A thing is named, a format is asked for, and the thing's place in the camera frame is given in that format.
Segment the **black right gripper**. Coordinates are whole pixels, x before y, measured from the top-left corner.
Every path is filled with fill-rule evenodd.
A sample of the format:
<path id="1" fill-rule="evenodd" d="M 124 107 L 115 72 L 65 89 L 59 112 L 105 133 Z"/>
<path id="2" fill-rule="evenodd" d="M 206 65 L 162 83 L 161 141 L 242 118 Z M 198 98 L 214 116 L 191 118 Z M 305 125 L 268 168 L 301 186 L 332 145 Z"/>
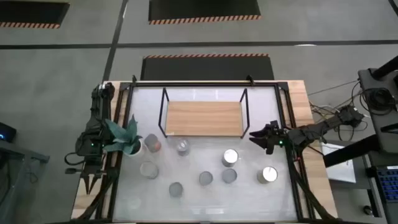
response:
<path id="1" fill-rule="evenodd" d="M 249 140 L 259 147 L 266 149 L 266 154 L 271 155 L 274 152 L 274 147 L 284 147 L 287 143 L 287 136 L 285 130 L 279 127 L 276 120 L 266 124 L 261 130 L 249 133 L 251 138 Z"/>

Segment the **black device with blue light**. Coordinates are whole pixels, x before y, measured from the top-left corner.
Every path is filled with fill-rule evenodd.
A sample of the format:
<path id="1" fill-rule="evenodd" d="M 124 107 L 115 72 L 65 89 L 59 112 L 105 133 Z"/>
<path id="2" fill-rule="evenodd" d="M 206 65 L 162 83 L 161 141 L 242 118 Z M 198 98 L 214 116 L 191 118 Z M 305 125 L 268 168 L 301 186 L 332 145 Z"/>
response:
<path id="1" fill-rule="evenodd" d="M 0 140 L 13 142 L 16 136 L 16 129 L 0 122 Z"/>

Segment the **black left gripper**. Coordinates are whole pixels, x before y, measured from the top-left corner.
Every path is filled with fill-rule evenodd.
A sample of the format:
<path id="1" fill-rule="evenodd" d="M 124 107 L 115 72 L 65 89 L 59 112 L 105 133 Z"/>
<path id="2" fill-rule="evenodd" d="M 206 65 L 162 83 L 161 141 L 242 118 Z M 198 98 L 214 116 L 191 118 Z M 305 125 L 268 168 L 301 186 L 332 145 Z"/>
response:
<path id="1" fill-rule="evenodd" d="M 65 174 L 80 174 L 81 178 L 85 184 L 86 194 L 90 194 L 90 188 L 92 189 L 97 182 L 103 175 L 103 162 L 105 157 L 86 157 L 84 159 L 84 165 L 81 169 L 77 168 L 66 168 Z M 93 179 L 90 184 L 90 175 L 93 175 Z"/>

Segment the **wooden shelf with black frame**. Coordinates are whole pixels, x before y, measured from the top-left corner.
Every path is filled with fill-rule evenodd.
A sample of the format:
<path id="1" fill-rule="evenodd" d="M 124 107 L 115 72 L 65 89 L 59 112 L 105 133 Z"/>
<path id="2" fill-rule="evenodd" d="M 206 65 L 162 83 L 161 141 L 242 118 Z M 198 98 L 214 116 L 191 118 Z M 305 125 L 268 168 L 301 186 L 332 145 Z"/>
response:
<path id="1" fill-rule="evenodd" d="M 170 101 L 162 89 L 158 127 L 169 136 L 245 137 L 249 127 L 248 89 L 239 101 Z"/>

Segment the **orange and white sauce can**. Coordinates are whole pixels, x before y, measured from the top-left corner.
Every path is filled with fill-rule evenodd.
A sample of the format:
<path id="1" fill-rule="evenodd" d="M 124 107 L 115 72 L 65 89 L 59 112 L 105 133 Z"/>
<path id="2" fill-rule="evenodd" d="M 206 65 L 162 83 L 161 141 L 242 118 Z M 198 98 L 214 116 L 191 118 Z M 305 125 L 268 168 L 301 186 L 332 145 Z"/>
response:
<path id="1" fill-rule="evenodd" d="M 211 172 L 204 171 L 199 175 L 199 183 L 201 186 L 210 185 L 213 181 L 213 175 Z"/>

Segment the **pale labelled tall can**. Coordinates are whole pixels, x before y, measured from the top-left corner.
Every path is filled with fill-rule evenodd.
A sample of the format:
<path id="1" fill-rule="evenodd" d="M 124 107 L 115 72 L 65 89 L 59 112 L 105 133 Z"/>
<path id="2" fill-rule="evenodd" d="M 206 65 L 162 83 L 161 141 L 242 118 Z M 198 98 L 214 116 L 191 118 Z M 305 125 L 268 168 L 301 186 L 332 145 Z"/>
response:
<path id="1" fill-rule="evenodd" d="M 225 167 L 233 167 L 239 159 L 239 154 L 234 149 L 227 149 L 221 158 L 222 164 Z"/>

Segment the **green sliced peaches can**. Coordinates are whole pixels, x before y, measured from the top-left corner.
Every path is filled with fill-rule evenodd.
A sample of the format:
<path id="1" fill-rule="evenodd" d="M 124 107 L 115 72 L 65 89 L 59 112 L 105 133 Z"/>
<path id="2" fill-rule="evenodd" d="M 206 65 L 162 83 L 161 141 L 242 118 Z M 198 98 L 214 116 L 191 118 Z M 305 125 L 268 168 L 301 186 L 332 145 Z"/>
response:
<path id="1" fill-rule="evenodd" d="M 169 186 L 169 194 L 171 197 L 180 198 L 183 194 L 183 185 L 180 182 L 173 182 Z"/>

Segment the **grey cart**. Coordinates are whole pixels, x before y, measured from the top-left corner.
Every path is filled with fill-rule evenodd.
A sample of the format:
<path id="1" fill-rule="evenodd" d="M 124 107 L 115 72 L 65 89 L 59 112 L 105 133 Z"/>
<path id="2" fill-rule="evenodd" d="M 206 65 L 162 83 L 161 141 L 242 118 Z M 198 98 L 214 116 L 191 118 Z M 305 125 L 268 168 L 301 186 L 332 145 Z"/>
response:
<path id="1" fill-rule="evenodd" d="M 7 170 L 7 184 L 5 194 L 0 198 L 0 224 L 10 224 L 16 208 L 18 195 L 23 189 L 25 182 L 25 172 L 30 166 L 32 159 L 41 163 L 48 163 L 49 156 L 24 149 L 7 141 L 0 141 L 0 152 L 7 154 L 6 158 L 11 159 L 14 156 L 21 161 L 21 166 L 12 178 L 12 172 Z"/>

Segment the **dark grey desk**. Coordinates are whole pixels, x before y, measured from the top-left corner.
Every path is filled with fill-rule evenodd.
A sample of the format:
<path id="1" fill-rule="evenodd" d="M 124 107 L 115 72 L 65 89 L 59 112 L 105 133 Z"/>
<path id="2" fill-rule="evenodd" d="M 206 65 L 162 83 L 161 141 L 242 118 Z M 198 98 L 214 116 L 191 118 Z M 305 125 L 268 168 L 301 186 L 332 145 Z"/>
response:
<path id="1" fill-rule="evenodd" d="M 394 77 L 398 72 L 392 72 L 379 81 L 373 79 L 368 70 L 360 70 L 358 75 L 381 150 L 389 154 L 398 154 L 398 104 L 393 109 L 385 111 L 376 111 L 368 104 L 371 90 L 378 88 L 389 90 L 393 98 L 398 101 L 398 87 L 394 83 Z"/>

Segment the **orange tall can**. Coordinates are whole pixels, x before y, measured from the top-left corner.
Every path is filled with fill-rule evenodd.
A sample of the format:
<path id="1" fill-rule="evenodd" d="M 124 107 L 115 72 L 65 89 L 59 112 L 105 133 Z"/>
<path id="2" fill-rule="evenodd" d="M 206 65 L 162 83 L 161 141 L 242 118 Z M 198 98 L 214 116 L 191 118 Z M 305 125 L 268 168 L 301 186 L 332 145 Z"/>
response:
<path id="1" fill-rule="evenodd" d="M 162 145 L 155 134 L 149 134 L 145 139 L 144 143 L 151 153 L 160 151 Z"/>

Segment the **white paper sheet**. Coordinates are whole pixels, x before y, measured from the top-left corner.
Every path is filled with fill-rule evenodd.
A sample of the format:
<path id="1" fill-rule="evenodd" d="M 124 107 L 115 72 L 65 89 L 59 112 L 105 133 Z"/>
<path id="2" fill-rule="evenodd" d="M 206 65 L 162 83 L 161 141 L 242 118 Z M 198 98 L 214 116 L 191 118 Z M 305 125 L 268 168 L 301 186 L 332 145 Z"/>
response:
<path id="1" fill-rule="evenodd" d="M 321 150 L 324 156 L 329 153 L 342 149 L 343 146 L 330 143 L 321 143 Z M 353 160 L 349 160 L 331 167 L 326 168 L 327 176 L 330 180 L 337 180 L 355 184 L 356 177 L 354 173 Z"/>

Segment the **green peas can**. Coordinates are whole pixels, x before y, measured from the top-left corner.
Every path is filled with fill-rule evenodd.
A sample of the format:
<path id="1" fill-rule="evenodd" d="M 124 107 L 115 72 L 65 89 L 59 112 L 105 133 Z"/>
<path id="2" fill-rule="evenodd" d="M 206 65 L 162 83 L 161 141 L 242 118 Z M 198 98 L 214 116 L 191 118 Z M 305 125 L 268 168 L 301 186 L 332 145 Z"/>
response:
<path id="1" fill-rule="evenodd" d="M 234 169 L 225 169 L 221 173 L 221 178 L 224 183 L 231 184 L 233 183 L 238 177 L 238 173 Z"/>

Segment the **pale green and blue can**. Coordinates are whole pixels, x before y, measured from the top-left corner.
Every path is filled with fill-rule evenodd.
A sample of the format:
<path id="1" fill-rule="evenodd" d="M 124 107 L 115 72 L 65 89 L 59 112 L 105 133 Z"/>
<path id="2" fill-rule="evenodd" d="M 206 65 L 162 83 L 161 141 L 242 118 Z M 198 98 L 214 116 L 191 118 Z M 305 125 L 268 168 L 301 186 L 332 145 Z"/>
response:
<path id="1" fill-rule="evenodd" d="M 148 179 L 156 179 L 159 174 L 159 168 L 153 162 L 143 162 L 140 166 L 140 173 Z"/>

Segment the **yellow carrots can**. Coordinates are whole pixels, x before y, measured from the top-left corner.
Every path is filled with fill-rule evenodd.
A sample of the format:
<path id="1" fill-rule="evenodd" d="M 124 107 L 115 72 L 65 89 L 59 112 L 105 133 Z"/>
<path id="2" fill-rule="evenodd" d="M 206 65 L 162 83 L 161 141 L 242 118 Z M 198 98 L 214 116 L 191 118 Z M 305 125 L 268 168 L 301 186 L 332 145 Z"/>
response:
<path id="1" fill-rule="evenodd" d="M 257 172 L 257 180 L 261 184 L 274 182 L 278 178 L 277 170 L 272 166 L 267 166 Z"/>

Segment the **blue cherries can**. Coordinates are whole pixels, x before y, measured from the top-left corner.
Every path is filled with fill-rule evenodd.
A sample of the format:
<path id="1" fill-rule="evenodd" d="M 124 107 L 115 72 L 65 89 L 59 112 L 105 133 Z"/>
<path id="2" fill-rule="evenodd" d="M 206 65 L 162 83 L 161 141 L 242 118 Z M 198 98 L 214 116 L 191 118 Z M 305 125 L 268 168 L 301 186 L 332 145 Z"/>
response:
<path id="1" fill-rule="evenodd" d="M 187 156 L 190 152 L 190 145 L 186 139 L 178 139 L 176 147 L 179 156 Z"/>

